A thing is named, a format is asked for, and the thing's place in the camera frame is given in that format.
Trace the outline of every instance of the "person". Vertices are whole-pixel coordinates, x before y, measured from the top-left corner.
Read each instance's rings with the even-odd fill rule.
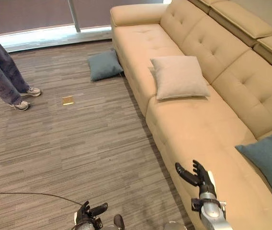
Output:
[[[13,59],[0,44],[0,98],[11,107],[25,111],[31,104],[23,101],[21,96],[37,97],[41,93],[40,89],[25,82]]]

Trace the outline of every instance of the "patterned pants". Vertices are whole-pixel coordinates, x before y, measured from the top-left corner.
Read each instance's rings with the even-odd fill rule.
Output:
[[[28,89],[13,59],[0,44],[0,98],[8,104],[18,104],[22,101],[20,93]]]

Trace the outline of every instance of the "seam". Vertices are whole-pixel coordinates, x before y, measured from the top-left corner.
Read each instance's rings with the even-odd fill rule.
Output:
[[[202,21],[204,18],[206,18],[206,16],[208,16],[208,15],[205,14],[199,21],[197,21],[197,22],[190,28],[190,30],[187,32],[186,36],[185,36],[184,39],[182,40],[181,46],[183,45],[183,43],[185,42],[186,38],[187,38],[188,35],[191,33],[191,31],[195,28],[195,26],[196,26],[200,21]]]
[[[248,47],[248,49],[246,51],[244,51],[243,53],[241,53],[237,58],[235,58],[231,63],[228,64],[228,66],[225,67],[225,69],[223,71],[221,71],[217,77],[212,81],[212,83],[210,83],[211,85],[213,85],[213,83],[215,82],[215,80],[217,80],[217,78],[228,69],[228,67],[230,67],[235,61],[237,61],[241,56],[243,56],[245,53],[247,53],[249,50],[252,50],[251,47]]]

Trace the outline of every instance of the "beige sofa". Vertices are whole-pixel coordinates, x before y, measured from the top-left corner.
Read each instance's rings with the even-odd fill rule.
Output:
[[[233,229],[272,230],[272,189],[235,149],[272,134],[272,27],[226,0],[118,6],[111,20],[125,76],[195,228],[204,230],[191,211],[199,190],[174,167],[192,171],[193,159],[213,172]],[[150,58],[175,55],[197,56],[210,97],[156,99]]]

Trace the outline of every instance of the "sofa seat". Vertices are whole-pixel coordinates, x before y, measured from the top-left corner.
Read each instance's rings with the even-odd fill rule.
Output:
[[[154,141],[197,229],[205,228],[191,211],[190,198],[198,197],[199,189],[177,176],[175,162],[192,172],[192,160],[196,159],[214,173],[218,199],[228,203],[227,219],[235,228],[272,229],[271,188],[235,149],[237,144],[256,139],[212,86],[209,91],[208,98],[151,98],[146,122]]]
[[[159,24],[113,28],[113,41],[120,63],[130,70],[125,75],[145,116],[147,104],[157,91],[150,58],[184,54]]]

